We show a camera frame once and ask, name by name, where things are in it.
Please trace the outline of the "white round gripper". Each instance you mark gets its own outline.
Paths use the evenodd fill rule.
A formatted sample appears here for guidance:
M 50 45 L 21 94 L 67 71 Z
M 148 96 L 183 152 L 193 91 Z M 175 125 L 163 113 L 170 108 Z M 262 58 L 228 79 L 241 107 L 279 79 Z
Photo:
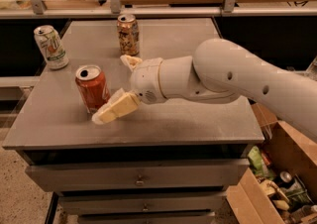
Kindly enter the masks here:
M 142 60 L 136 56 L 123 55 L 120 60 L 132 71 L 131 89 L 137 95 L 131 91 L 126 92 L 123 88 L 117 90 L 92 116 L 92 121 L 97 125 L 110 123 L 136 111 L 141 101 L 146 104 L 166 101 L 159 86 L 159 68 L 162 63 L 160 57 Z

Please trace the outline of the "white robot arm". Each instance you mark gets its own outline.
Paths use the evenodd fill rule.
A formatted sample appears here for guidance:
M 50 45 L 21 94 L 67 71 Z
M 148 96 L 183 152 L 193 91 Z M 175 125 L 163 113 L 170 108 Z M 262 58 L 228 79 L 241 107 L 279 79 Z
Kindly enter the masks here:
M 241 96 L 256 101 L 317 141 L 317 81 L 276 67 L 224 39 L 201 43 L 193 55 L 142 60 L 121 56 L 131 90 L 116 91 L 92 116 L 98 125 L 126 116 L 142 103 L 181 98 L 222 104 Z

